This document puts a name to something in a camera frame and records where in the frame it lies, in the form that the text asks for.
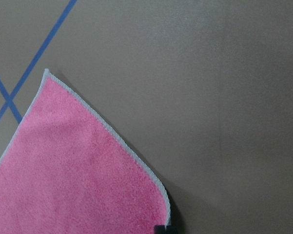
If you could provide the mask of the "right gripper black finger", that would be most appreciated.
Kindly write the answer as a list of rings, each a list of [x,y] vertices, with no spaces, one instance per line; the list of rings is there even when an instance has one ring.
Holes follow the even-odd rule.
[[[154,234],[178,234],[178,230],[172,225],[156,225],[154,226]]]

